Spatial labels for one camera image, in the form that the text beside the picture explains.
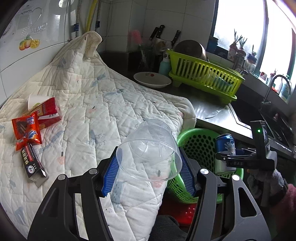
black knife handle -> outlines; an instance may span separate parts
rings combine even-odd
[[[149,40],[152,40],[155,36],[155,34],[157,33],[157,31],[159,30],[159,27],[155,27],[155,29],[153,30],[153,33],[151,34]]]
[[[181,34],[181,31],[180,30],[177,30],[176,34],[175,34],[175,37],[173,38],[173,40],[171,41],[172,43],[172,47],[174,47],[175,43],[177,42],[179,36]]]
[[[161,33],[163,32],[163,29],[165,28],[164,25],[160,25],[159,30],[157,31],[156,38],[160,39]]]

gray glove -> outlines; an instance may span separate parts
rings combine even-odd
[[[255,199],[258,199],[262,195],[262,190],[259,183],[270,184],[269,196],[274,196],[280,193],[286,186],[285,179],[281,176],[278,170],[274,171],[260,171],[260,170],[247,170],[250,173],[248,177],[249,190]]]

can top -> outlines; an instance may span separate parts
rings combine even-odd
[[[220,136],[217,136],[216,137],[216,140],[220,139],[220,138],[223,138],[223,137],[226,137],[226,136],[231,136],[231,138],[233,139],[232,135],[231,134],[222,134]]]

stainless steel countertop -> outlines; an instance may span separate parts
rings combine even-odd
[[[234,139],[254,145],[251,127],[239,121],[231,104],[222,105],[218,97],[188,85],[178,88],[169,85],[160,91],[187,98],[195,110],[198,126],[221,134],[230,133]],[[273,138],[269,138],[269,142],[279,156],[296,161],[292,145],[287,148]]]

metal bolt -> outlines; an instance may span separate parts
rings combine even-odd
[[[239,177],[239,175],[234,174],[234,175],[232,175],[232,179],[235,181],[239,181],[240,177]]]
[[[65,174],[60,174],[58,177],[57,177],[60,181],[64,180],[66,178],[66,175]]]
[[[96,174],[98,172],[98,170],[97,169],[95,169],[95,168],[92,168],[92,169],[90,169],[89,170],[89,174]]]
[[[205,168],[200,169],[200,172],[204,175],[209,174],[209,170]]]

